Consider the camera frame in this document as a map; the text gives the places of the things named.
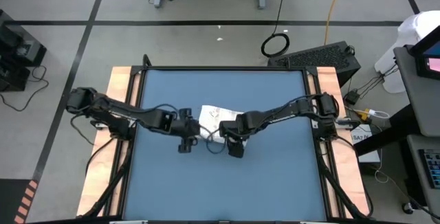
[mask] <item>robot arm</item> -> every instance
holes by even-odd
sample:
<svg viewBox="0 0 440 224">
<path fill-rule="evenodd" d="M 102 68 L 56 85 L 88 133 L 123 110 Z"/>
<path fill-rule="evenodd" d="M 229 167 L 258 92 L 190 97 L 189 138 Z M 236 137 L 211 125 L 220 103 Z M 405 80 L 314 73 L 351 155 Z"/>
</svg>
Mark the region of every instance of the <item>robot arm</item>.
<svg viewBox="0 0 440 224">
<path fill-rule="evenodd" d="M 111 136 L 118 139 L 133 137 L 130 121 L 156 133 L 181 137 L 179 153 L 189 153 L 195 136 L 200 134 L 200 125 L 191 116 L 191 109 L 180 109 L 178 113 L 158 107 L 139 109 L 92 88 L 73 89 L 66 110 L 106 124 Z"/>
<path fill-rule="evenodd" d="M 248 111 L 237 115 L 235 121 L 221 121 L 220 136 L 225 138 L 229 154 L 241 158 L 243 142 L 270 124 L 294 117 L 308 117 L 317 121 L 324 136 L 333 135 L 335 119 L 339 115 L 338 102 L 327 93 L 303 96 L 269 111 Z"/>
</svg>

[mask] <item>keyboard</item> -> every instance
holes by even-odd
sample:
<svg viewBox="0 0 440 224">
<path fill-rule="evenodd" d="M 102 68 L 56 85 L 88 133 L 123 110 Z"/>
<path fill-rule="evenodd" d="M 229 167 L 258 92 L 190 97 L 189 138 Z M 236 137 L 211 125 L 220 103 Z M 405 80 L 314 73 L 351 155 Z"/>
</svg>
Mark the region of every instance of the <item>keyboard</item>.
<svg viewBox="0 0 440 224">
<path fill-rule="evenodd" d="M 287 66 L 287 61 L 290 62 L 291 67 L 304 67 L 304 66 L 322 66 L 322 67 L 335 67 L 336 69 L 344 69 L 349 66 L 347 60 L 347 53 L 343 52 L 339 46 L 328 46 L 322 49 L 314 49 L 306 52 L 298 52 L 286 55 L 286 57 L 280 56 L 276 61 L 276 65 L 279 67 Z"/>
<path fill-rule="evenodd" d="M 440 150 L 420 149 L 419 154 L 431 188 L 440 189 Z"/>
</svg>

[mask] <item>wooden board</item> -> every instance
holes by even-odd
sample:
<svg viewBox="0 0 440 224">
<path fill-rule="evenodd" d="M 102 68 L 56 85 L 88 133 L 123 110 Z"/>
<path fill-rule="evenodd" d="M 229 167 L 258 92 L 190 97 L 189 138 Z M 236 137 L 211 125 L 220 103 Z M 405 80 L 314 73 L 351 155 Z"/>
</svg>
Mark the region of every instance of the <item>wooden board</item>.
<svg viewBox="0 0 440 224">
<path fill-rule="evenodd" d="M 342 100 L 341 90 L 339 88 L 336 70 L 333 67 L 319 67 L 318 80 L 321 92 L 327 92 L 333 95 L 339 103 L 340 117 L 346 117 L 344 101 Z M 353 143 L 351 133 L 347 130 L 338 129 L 338 135 Z M 332 142 L 333 155 L 335 157 L 336 170 L 338 171 L 339 184 L 350 200 L 365 215 L 369 213 L 369 206 L 366 202 L 364 185 L 360 176 L 358 160 L 355 151 L 345 144 L 345 142 L 337 139 Z"/>
<path fill-rule="evenodd" d="M 107 96 L 119 101 L 125 101 L 127 88 L 129 84 L 131 67 L 114 67 L 111 71 L 109 86 L 107 87 Z M 131 104 L 134 104 L 139 78 L 135 80 L 135 89 L 131 98 Z M 92 153 L 98 150 L 102 145 L 109 141 L 110 134 L 107 129 L 97 131 L 95 144 Z M 78 206 L 77 215 L 84 214 L 99 199 L 105 188 L 109 184 L 111 167 L 116 151 L 116 141 L 113 141 L 105 149 L 100 151 L 91 161 L 87 176 L 82 189 L 81 199 Z M 119 199 L 120 187 L 113 193 L 114 199 Z M 111 214 L 116 213 L 116 208 L 112 208 Z"/>
<path fill-rule="evenodd" d="M 115 98 L 116 100 L 124 101 L 125 95 L 127 93 L 127 87 L 129 83 L 130 67 L 114 67 L 109 86 L 107 88 L 107 95 L 110 98 Z M 332 67 L 319 67 L 318 68 L 318 80 L 321 88 L 321 92 L 327 92 L 335 96 L 340 107 L 343 107 L 342 94 L 340 92 L 338 78 L 336 77 L 336 71 Z M 134 105 L 135 94 L 138 92 L 139 78 L 135 81 L 133 97 L 131 104 Z M 315 91 L 313 85 L 313 78 L 309 77 L 309 85 L 311 86 L 311 92 Z M 340 108 L 340 117 L 345 117 L 345 109 Z M 338 130 L 338 135 L 347 139 L 351 142 L 350 131 Z M 109 140 L 108 131 L 98 131 L 95 139 L 95 146 L 93 147 L 93 152 L 100 148 L 105 142 Z M 358 167 L 358 161 L 356 159 L 353 149 L 347 146 L 344 142 L 335 140 L 332 143 L 333 153 L 336 162 L 336 169 L 338 171 L 338 179 L 340 185 L 350 197 L 352 202 L 357 205 L 359 210 L 368 214 L 369 207 L 366 202 L 364 187 L 362 185 L 362 179 L 360 176 L 360 171 Z M 80 204 L 78 207 L 78 215 L 84 214 L 88 211 L 92 205 L 98 200 L 104 189 L 107 187 L 110 178 L 111 167 L 113 163 L 113 158 L 116 150 L 116 142 L 110 144 L 103 151 L 101 151 L 96 158 L 91 162 L 89 167 L 89 172 L 87 173 L 84 188 L 81 195 Z M 336 197 L 333 188 L 327 184 L 329 191 L 329 200 L 331 206 L 331 212 L 334 217 L 338 216 L 338 207 L 336 205 Z M 118 206 L 120 193 L 120 185 L 115 189 L 113 193 L 113 202 L 111 205 L 111 214 L 116 213 L 116 208 Z"/>
</svg>

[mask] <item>blue mat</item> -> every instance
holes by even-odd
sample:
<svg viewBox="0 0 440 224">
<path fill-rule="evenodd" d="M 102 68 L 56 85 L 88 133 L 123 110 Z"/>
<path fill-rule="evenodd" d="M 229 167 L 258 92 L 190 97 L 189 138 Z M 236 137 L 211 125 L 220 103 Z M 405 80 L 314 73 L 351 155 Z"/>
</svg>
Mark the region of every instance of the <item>blue mat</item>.
<svg viewBox="0 0 440 224">
<path fill-rule="evenodd" d="M 142 108 L 203 104 L 266 111 L 305 95 L 300 72 L 154 71 Z M 199 142 L 179 154 L 180 138 L 138 130 L 124 220 L 324 221 L 310 121 L 298 117 L 251 136 L 243 159 L 213 155 Z M 213 150 L 220 144 L 211 144 Z"/>
</svg>

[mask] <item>gray floor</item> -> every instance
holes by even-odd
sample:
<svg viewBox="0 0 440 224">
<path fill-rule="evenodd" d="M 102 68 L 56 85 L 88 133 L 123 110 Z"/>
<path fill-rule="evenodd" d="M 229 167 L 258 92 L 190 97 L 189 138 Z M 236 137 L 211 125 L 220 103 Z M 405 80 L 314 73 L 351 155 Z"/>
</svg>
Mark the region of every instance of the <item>gray floor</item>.
<svg viewBox="0 0 440 224">
<path fill-rule="evenodd" d="M 421 11 L 440 9 L 438 0 L 415 0 Z M 0 9 L 13 19 L 27 21 L 86 21 L 95 0 L 0 0 Z M 267 9 L 256 9 L 256 0 L 176 0 L 155 9 L 147 0 L 102 0 L 97 20 L 185 21 L 185 20 L 275 20 L 280 0 L 267 0 Z M 331 0 L 284 0 L 281 20 L 324 21 Z M 413 14 L 408 0 L 338 0 L 335 21 L 403 21 Z M 54 118 L 67 75 L 75 59 L 84 26 L 26 26 L 48 48 L 50 86 L 38 94 L 22 113 L 0 104 L 0 178 L 30 179 L 47 132 Z M 74 87 L 90 86 L 106 91 L 113 66 L 138 65 L 147 53 L 154 65 L 265 65 L 261 43 L 274 27 L 262 25 L 204 26 L 94 26 L 82 57 Z M 324 26 L 280 26 L 291 39 L 290 52 L 322 45 Z M 359 87 L 375 76 L 373 64 L 395 42 L 397 27 L 341 27 L 329 29 L 329 42 L 347 41 L 356 49 L 362 68 L 352 80 Z M 271 42 L 269 50 L 280 47 Z M 7 93 L 7 100 L 22 106 L 39 85 L 30 83 L 23 93 Z M 408 104 L 405 93 L 388 94 L 379 85 L 357 107 L 395 113 Z M 91 153 L 88 145 L 69 125 L 64 114 L 27 221 L 73 218 L 84 182 L 85 164 Z M 86 120 L 78 126 L 87 137 L 95 131 Z M 393 147 L 386 148 L 385 170 L 396 172 Z M 396 173 L 398 179 L 405 176 Z M 400 210 L 406 201 L 391 184 L 364 177 L 375 206 L 374 217 L 384 221 L 429 223 L 416 211 L 412 216 Z"/>
</svg>

